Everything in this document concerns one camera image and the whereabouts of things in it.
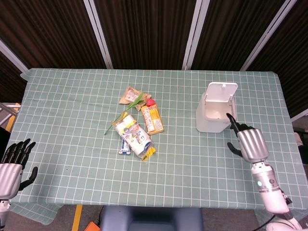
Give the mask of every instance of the grid pattern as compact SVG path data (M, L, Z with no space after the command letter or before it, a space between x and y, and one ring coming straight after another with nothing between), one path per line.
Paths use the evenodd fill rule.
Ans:
M28 84L9 144L37 142L23 179L34 166L39 173L14 203L262 209L250 164L227 147L237 145L235 134L196 130L202 93L210 82L226 81L239 86L237 120L262 130L290 207L308 207L306 175L273 72L31 69L22 77ZM128 85L152 95L165 128L152 135L157 153L147 162L119 155L116 131L103 135L125 109L118 101ZM131 114L145 127L141 113Z

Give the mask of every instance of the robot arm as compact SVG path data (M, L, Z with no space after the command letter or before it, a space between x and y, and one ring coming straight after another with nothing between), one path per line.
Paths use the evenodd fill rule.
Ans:
M236 149L231 143L227 144L229 149L252 164L252 175L265 209L280 218L267 225L267 231L302 230L288 207L292 201L280 189L273 168L264 162L269 156L269 151L262 132L246 124L240 125L229 113L227 117L231 122L231 129L238 138L241 150Z
M18 191L32 184L38 174L38 167L34 167L30 178L21 182L29 154L35 145L35 142L28 145L29 143L30 139L12 144L0 162L0 231L4 230L10 211L9 200L14 198Z

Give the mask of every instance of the dark curtain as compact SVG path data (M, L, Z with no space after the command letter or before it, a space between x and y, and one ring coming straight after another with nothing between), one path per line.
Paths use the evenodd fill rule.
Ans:
M195 0L97 0L114 69L181 69Z
M290 117L308 109L308 1L298 0L248 70L278 74Z
M211 0L192 70L239 71L284 0Z
M28 68L106 68L83 0L2 0L0 8L1 38Z
M21 103L27 81L21 71L0 52L0 102Z

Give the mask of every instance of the container lid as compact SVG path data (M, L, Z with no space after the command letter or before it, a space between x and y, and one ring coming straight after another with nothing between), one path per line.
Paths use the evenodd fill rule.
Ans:
M207 102L228 102L237 89L236 83L211 82L205 93Z

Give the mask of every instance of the black cable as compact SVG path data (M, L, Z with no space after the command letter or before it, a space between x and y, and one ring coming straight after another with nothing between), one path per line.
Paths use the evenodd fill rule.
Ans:
M275 218L275 215L271 217L271 219L269 219L267 222L265 222L263 225L259 226L258 228L256 228L255 230L252 231L257 231L261 228L263 228L264 226L266 226L267 224L269 224L273 219Z
M101 209L101 211L100 211L100 215L99 215L99 217L98 217L98 225L99 225L99 226L101 225L101 214L102 214L103 208L104 208L104 206L102 207L102 209Z

